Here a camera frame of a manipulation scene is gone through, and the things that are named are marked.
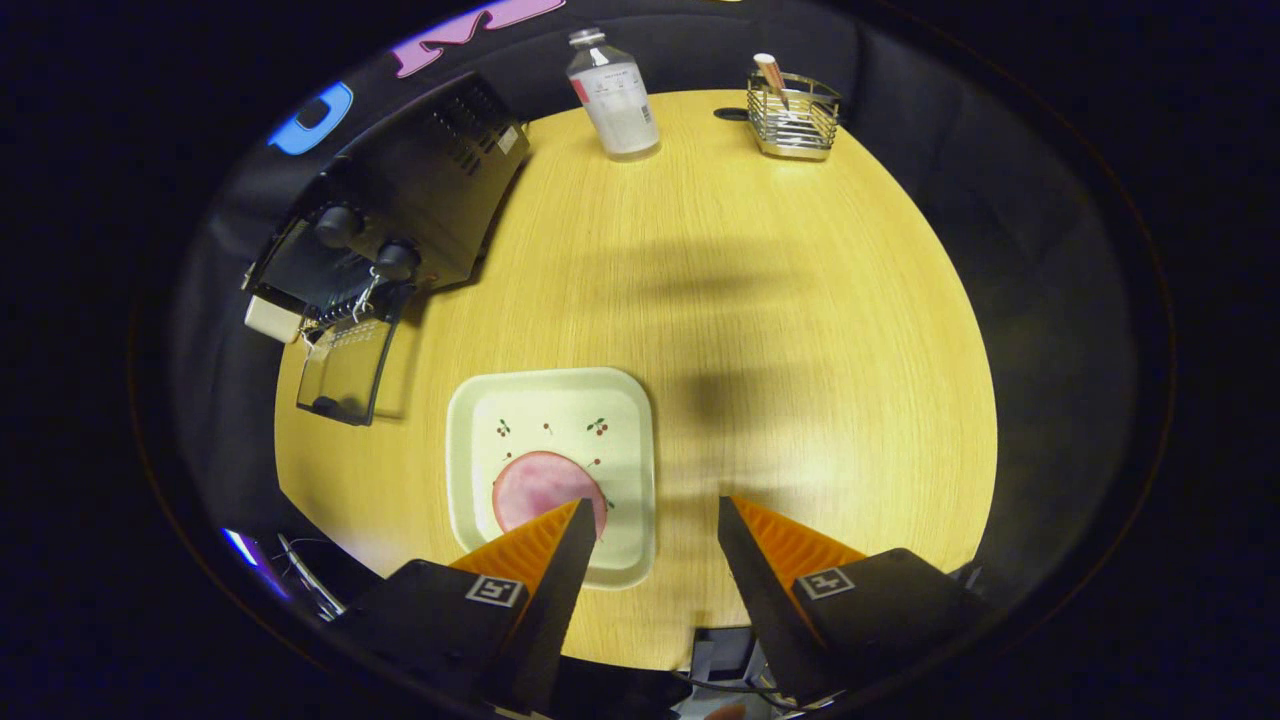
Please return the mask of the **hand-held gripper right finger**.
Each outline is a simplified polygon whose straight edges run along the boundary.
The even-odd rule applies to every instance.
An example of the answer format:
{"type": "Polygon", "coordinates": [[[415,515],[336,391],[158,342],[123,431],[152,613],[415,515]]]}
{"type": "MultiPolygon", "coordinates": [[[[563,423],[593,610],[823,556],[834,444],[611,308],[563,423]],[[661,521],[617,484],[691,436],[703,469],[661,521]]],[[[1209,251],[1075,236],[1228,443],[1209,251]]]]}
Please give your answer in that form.
{"type": "Polygon", "coordinates": [[[878,685],[991,612],[910,550],[867,555],[737,496],[719,500],[717,537],[774,682],[797,701],[878,685]]]}

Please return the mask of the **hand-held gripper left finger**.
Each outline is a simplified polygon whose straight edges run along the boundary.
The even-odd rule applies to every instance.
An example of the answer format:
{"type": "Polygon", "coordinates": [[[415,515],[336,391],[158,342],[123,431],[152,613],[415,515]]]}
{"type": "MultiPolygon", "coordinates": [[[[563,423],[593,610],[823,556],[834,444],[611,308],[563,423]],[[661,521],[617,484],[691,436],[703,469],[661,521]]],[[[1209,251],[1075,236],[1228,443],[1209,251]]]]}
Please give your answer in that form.
{"type": "Polygon", "coordinates": [[[407,562],[333,626],[451,716],[547,714],[595,542],[593,502],[576,498],[449,565],[407,562]]]}

